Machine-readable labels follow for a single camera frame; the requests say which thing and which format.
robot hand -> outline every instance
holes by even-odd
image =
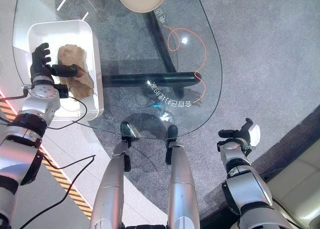
[[[15,119],[0,131],[0,228],[11,228],[20,186],[33,182],[43,154],[39,147],[46,129],[60,108],[60,99],[68,97],[66,85],[54,84],[53,76],[74,77],[76,65],[48,65],[49,44],[32,53],[31,92]]]
[[[221,130],[227,138],[217,143],[227,172],[222,190],[230,210],[241,215],[240,229],[291,229],[290,224],[272,209],[272,195],[267,184],[251,166],[247,155],[260,141],[260,128],[246,118],[241,130]]]
[[[54,81],[53,76],[71,78],[77,75],[79,70],[77,65],[52,65],[50,66],[51,57],[47,56],[50,54],[49,44],[42,43],[32,53],[32,65],[30,68],[31,82],[36,77],[48,77],[52,82]]]

white plastic container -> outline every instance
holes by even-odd
[[[83,20],[65,20],[37,23],[28,31],[30,52],[42,43],[49,43],[52,64],[58,64],[58,50],[66,44],[77,45],[85,50],[85,64],[89,75],[94,82],[94,94],[81,101],[87,107],[87,114],[83,118],[91,121],[100,116],[104,111],[103,87],[99,57],[99,46],[96,36],[90,26]],[[53,76],[55,83],[59,78]],[[84,106],[71,98],[61,99],[61,107],[54,114],[54,121],[74,121],[85,113]]]

black cable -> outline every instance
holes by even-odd
[[[60,201],[58,201],[57,203],[55,203],[55,204],[47,207],[46,209],[44,209],[44,210],[42,210],[42,211],[40,211],[38,214],[36,214],[36,215],[33,216],[30,220],[28,220],[28,221],[27,221],[23,226],[21,226],[19,229],[25,228],[25,227],[26,227],[29,223],[31,223],[34,219],[36,219],[37,217],[39,217],[39,216],[42,215],[43,213],[49,211],[50,209],[52,209],[52,208],[58,206],[59,204],[61,204],[61,203],[67,198],[67,196],[68,196],[68,194],[69,194],[72,186],[74,185],[75,181],[76,181],[77,178],[80,176],[80,174],[95,160],[95,156],[96,156],[96,155],[91,155],[91,156],[87,157],[87,158],[92,158],[91,161],[90,161],[87,165],[85,165],[85,167],[82,168],[82,169],[79,171],[79,173],[75,176],[75,178],[74,178],[73,181],[71,182],[68,190],[66,191],[64,197],[63,197]]]
[[[11,121],[7,120],[7,119],[4,119],[3,117],[0,116],[0,120],[1,121],[4,121],[6,123],[6,125],[10,124]]]
[[[56,167],[55,165],[53,165],[53,164],[50,162],[50,160],[49,160],[48,158],[46,158],[46,156],[43,156],[43,158],[50,164],[50,166],[53,167],[54,169],[57,169],[57,170],[65,169],[65,168],[67,168],[67,167],[70,167],[70,166],[72,166],[72,165],[74,165],[74,164],[76,164],[76,163],[79,163],[79,162],[81,162],[81,161],[84,161],[85,159],[92,158],[92,157],[93,157],[93,156],[91,155],[91,156],[82,158],[82,159],[80,159],[80,160],[77,160],[77,161],[75,161],[75,162],[72,162],[72,163],[69,164],[69,165],[65,165],[65,166],[63,166],[63,167]]]
[[[87,115],[88,108],[87,108],[87,106],[86,106],[82,101],[80,101],[80,100],[78,100],[78,99],[76,99],[76,98],[74,98],[74,97],[72,97],[72,96],[69,96],[69,98],[72,98],[72,99],[78,101],[79,103],[81,103],[81,104],[84,106],[84,108],[85,108],[85,113],[84,113],[83,116],[80,117],[78,120],[72,121],[72,123],[70,123],[70,124],[68,124],[68,125],[64,125],[64,126],[58,127],[58,128],[48,127],[49,129],[60,130],[60,129],[66,128],[66,127],[68,127],[68,126],[71,126],[72,124],[77,123],[78,121],[80,121],[81,119],[83,119],[83,118]]]
[[[28,96],[28,89],[24,88],[24,89],[23,89],[23,95],[0,98],[0,103],[2,103],[3,101],[9,101],[9,100],[16,100],[16,99],[26,98],[27,96]]]
[[[290,213],[288,213],[288,211],[281,206],[281,203],[280,203],[277,199],[275,199],[275,198],[273,197],[272,200],[273,200],[275,203],[277,203],[277,204],[285,211],[285,213],[287,213],[287,214],[290,216]],[[289,220],[288,218],[286,218],[286,220],[287,220],[290,224],[294,225],[296,228],[303,229],[301,226],[297,225],[296,223],[294,223],[293,221]]]
[[[296,228],[303,229],[301,226],[295,224],[293,221],[291,221],[291,220],[289,220],[289,219],[287,219],[287,218],[286,218],[286,220],[287,220],[290,224],[294,225]]]
[[[0,98],[0,103],[2,103],[2,102],[4,102],[4,101],[7,101],[7,100],[16,100],[16,99],[26,98],[27,96],[28,96],[28,89],[24,88],[24,89],[23,89],[23,95]],[[11,121],[9,121],[9,120],[1,117],[1,116],[0,116],[0,120],[1,120],[1,121],[4,121],[4,122],[7,123],[7,124],[10,124],[10,123],[11,123]]]

hazard stripe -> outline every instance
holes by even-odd
[[[9,120],[14,120],[16,118],[16,114],[11,110],[10,106],[6,102],[0,102],[0,110],[5,114],[5,116]],[[48,161],[55,165],[52,158],[47,155],[42,147],[39,150],[43,153],[43,155],[48,159]],[[43,165],[45,168],[51,173],[51,175],[55,178],[55,180],[60,184],[60,186],[67,191],[70,187],[71,181],[62,173],[62,170],[53,168],[45,159],[42,160]],[[89,204],[85,201],[85,199],[81,196],[81,194],[77,191],[77,189],[72,186],[68,196],[74,201],[74,203],[78,206],[78,208],[86,215],[86,217],[91,220],[92,209]]]

glass tabletop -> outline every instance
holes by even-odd
[[[200,0],[164,0],[148,13],[120,0],[17,0],[13,52],[22,83],[30,83],[30,27],[69,20],[88,23],[98,41],[104,110],[91,127],[166,139],[170,125],[182,136],[214,113],[222,67]]]

